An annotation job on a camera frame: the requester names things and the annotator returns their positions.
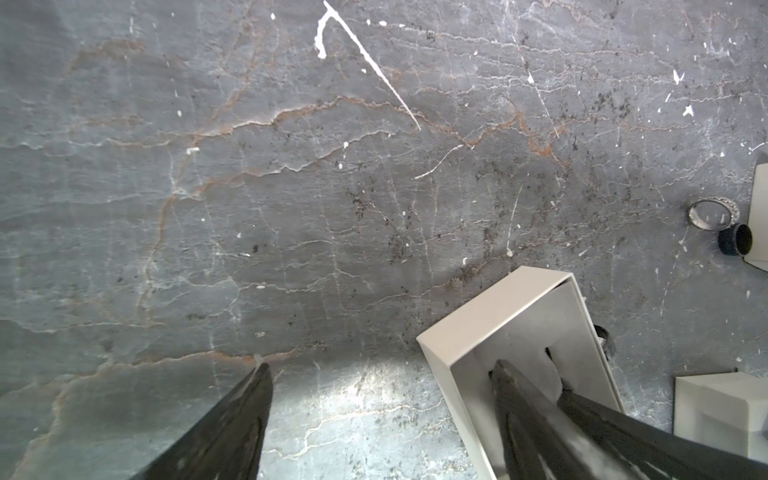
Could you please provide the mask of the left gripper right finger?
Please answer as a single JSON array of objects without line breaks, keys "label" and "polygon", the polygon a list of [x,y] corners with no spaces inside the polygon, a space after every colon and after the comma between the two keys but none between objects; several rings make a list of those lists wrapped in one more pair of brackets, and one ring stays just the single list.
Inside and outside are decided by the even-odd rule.
[{"label": "left gripper right finger", "polygon": [[634,479],[506,360],[490,373],[504,463],[512,479]]}]

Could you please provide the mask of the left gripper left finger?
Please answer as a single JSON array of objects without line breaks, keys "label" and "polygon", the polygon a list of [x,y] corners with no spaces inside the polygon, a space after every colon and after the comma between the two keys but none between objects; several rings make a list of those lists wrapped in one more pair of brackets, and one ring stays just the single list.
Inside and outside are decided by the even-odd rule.
[{"label": "left gripper left finger", "polygon": [[253,369],[135,479],[255,479],[273,400],[268,364]]}]

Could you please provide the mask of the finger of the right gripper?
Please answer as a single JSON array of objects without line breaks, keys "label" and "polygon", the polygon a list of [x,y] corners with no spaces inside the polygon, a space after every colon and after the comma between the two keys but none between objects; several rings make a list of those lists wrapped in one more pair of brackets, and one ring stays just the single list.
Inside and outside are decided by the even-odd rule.
[{"label": "finger of the right gripper", "polygon": [[603,450],[650,479],[765,479],[767,465],[685,440],[565,391],[558,407]]}]

